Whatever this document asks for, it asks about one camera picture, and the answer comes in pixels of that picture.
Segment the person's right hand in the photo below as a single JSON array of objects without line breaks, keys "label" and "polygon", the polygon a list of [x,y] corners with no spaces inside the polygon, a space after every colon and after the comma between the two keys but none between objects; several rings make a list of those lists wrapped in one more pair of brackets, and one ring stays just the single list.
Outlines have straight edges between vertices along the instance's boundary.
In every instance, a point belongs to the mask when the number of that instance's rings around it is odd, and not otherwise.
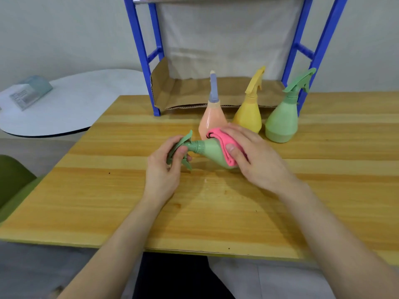
[{"label": "person's right hand", "polygon": [[270,191],[281,199],[303,200],[312,196],[309,186],[299,180],[280,155],[264,140],[249,140],[229,124],[221,130],[232,136],[247,154],[249,167],[239,167],[252,184]]}]

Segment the person's left hand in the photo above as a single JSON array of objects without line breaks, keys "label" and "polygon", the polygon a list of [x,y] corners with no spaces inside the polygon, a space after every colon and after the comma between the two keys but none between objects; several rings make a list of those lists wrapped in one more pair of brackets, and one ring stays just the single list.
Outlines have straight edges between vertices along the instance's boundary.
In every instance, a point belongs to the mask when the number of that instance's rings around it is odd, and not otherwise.
[{"label": "person's left hand", "polygon": [[180,173],[171,173],[171,165],[166,163],[169,151],[183,135],[168,138],[147,158],[147,170],[142,201],[153,207],[162,207],[176,191],[180,183]]}]

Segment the pink cleaning cloth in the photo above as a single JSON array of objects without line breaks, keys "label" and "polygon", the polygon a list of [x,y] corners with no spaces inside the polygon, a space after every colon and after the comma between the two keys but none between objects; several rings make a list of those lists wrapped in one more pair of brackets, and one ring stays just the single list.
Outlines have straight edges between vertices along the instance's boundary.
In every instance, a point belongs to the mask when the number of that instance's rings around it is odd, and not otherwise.
[{"label": "pink cleaning cloth", "polygon": [[216,155],[221,159],[219,164],[227,169],[232,169],[237,167],[237,161],[230,155],[227,145],[232,144],[237,149],[239,149],[246,160],[248,160],[247,154],[244,152],[242,146],[232,138],[232,136],[228,135],[227,133],[223,132],[221,128],[213,128],[209,130],[206,134],[207,140],[213,140],[218,147],[213,148],[213,151],[216,152]]}]

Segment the small green spray bottle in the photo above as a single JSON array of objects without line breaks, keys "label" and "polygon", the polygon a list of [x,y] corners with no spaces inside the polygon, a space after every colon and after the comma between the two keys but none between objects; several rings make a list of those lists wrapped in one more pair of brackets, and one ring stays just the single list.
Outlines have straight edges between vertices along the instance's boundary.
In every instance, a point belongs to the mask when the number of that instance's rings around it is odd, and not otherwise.
[{"label": "small green spray bottle", "polygon": [[192,133],[193,132],[191,130],[187,135],[183,136],[176,144],[174,144],[174,146],[172,147],[172,149],[169,151],[169,153],[167,155],[166,163],[168,165],[171,165],[175,151],[177,150],[178,147],[184,145],[184,146],[188,147],[188,151],[202,155],[202,156],[212,160],[219,166],[221,166],[219,164],[219,161],[221,159],[216,155],[216,152],[213,151],[213,148],[218,147],[218,145],[213,140],[207,140],[207,139],[193,141]]}]

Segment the person's left forearm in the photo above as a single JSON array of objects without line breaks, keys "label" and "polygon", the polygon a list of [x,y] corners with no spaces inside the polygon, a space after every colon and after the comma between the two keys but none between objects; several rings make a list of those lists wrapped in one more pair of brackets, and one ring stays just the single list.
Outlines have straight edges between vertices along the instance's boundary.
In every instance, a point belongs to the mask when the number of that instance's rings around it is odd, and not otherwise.
[{"label": "person's left forearm", "polygon": [[145,193],[57,299],[120,299],[152,225],[171,196]]}]

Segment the person's right forearm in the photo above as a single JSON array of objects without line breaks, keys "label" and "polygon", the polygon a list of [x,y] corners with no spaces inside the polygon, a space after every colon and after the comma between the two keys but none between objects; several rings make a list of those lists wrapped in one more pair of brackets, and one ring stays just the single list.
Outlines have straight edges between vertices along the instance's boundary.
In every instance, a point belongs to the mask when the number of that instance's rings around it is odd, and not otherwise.
[{"label": "person's right forearm", "polygon": [[275,193],[290,211],[337,299],[399,299],[399,272],[370,251],[299,180]]}]

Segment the yellow spray bottle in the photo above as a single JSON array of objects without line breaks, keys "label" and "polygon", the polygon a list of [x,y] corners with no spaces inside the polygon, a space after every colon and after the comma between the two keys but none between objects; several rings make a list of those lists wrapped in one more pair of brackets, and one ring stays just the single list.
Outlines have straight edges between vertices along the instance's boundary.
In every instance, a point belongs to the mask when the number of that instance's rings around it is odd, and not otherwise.
[{"label": "yellow spray bottle", "polygon": [[233,118],[233,123],[258,134],[262,128],[262,118],[258,106],[257,90],[262,89],[262,78],[266,67],[256,71],[245,91],[244,101]]}]

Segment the large green spray bottle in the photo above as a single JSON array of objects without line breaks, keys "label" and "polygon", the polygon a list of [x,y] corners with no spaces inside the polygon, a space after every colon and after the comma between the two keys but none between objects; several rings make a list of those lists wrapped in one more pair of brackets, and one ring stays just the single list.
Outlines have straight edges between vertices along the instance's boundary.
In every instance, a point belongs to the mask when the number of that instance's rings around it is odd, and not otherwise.
[{"label": "large green spray bottle", "polygon": [[276,143],[290,141],[298,130],[298,98],[300,91],[309,92],[310,80],[316,73],[316,68],[307,70],[289,83],[283,90],[285,97],[273,110],[265,123],[265,135]]}]

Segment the brown cardboard sheet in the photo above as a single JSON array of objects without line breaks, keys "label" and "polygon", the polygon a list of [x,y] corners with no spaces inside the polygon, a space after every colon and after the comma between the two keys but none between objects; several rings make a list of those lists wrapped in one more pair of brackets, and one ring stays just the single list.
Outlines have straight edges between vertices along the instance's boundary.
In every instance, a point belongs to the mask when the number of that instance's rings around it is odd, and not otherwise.
[{"label": "brown cardboard sheet", "polygon": [[[248,77],[217,77],[222,107],[239,107],[250,80]],[[172,78],[167,58],[163,58],[152,70],[150,83],[154,106],[161,112],[175,108],[206,107],[211,91],[209,76],[203,79]],[[284,97],[284,88],[279,80],[263,80],[261,89],[257,92],[259,107],[276,107]]]}]

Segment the white fabric sheet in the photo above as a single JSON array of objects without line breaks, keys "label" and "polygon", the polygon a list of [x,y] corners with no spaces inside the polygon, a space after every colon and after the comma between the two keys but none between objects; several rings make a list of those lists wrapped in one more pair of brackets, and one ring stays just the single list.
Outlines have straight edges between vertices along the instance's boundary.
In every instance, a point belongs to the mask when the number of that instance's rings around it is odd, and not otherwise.
[{"label": "white fabric sheet", "polygon": [[280,80],[304,0],[191,0],[157,4],[170,76]]}]

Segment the blue metal shelf rack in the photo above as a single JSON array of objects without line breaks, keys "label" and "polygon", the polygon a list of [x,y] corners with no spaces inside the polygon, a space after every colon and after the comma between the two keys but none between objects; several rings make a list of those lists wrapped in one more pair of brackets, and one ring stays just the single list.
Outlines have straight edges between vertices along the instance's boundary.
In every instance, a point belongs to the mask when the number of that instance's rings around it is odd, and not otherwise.
[{"label": "blue metal shelf rack", "polygon": [[[156,117],[161,116],[162,110],[160,110],[160,108],[155,105],[155,98],[152,92],[150,63],[157,57],[159,61],[163,60],[163,58],[165,57],[156,4],[161,2],[180,2],[180,1],[185,1],[185,0],[124,0],[127,16],[129,19],[129,24],[131,26],[134,42],[136,45],[138,57],[144,74],[144,79],[147,86],[150,102],[152,105],[153,114]],[[346,6],[347,0],[334,0],[315,51],[312,51],[311,49],[309,49],[308,47],[306,47],[301,43],[302,35],[307,23],[312,3],[313,0],[303,1],[302,9],[295,29],[288,58],[280,81],[280,83],[284,86],[287,85],[288,78],[291,74],[297,52],[300,52],[308,59],[310,59],[311,61],[309,66],[310,69],[311,68],[316,68],[317,70],[319,69],[323,57],[328,48],[328,45],[336,30],[342,12]],[[150,54],[147,54],[144,39],[142,36],[142,30],[140,27],[140,22],[136,9],[136,5],[138,4],[148,4],[148,9],[150,12],[152,29],[156,42],[156,48]]]}]

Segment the white round table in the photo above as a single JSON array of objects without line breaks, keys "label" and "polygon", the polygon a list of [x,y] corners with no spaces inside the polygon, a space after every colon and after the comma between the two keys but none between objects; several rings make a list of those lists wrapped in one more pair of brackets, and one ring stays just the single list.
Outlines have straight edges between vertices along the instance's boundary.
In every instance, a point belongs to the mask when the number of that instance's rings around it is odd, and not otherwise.
[{"label": "white round table", "polygon": [[50,82],[53,89],[26,110],[11,100],[14,85],[0,93],[0,130],[13,136],[45,138],[90,128],[119,96],[148,95],[144,74],[106,69]]}]

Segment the person's dark trousers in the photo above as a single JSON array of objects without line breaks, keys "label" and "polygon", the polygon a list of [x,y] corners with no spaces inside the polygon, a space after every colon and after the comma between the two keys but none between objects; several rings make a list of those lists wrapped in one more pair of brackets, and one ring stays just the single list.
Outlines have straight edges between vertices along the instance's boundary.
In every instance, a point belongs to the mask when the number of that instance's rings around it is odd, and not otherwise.
[{"label": "person's dark trousers", "polygon": [[132,299],[235,299],[207,256],[144,252]]}]

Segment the grey-blue small box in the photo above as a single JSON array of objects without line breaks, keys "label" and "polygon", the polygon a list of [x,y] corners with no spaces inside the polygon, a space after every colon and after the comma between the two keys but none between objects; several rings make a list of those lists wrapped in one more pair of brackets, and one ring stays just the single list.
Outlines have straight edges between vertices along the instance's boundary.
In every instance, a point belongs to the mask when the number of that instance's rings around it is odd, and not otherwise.
[{"label": "grey-blue small box", "polygon": [[47,79],[33,75],[12,86],[8,96],[21,111],[24,111],[52,90],[53,86]]}]

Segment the green chair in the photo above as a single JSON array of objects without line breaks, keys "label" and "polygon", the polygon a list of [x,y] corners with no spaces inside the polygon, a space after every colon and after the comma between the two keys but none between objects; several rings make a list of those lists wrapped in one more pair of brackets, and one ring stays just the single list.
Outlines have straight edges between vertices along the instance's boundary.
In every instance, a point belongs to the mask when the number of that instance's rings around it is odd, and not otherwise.
[{"label": "green chair", "polygon": [[0,155],[0,225],[45,176],[36,176],[15,158]]}]

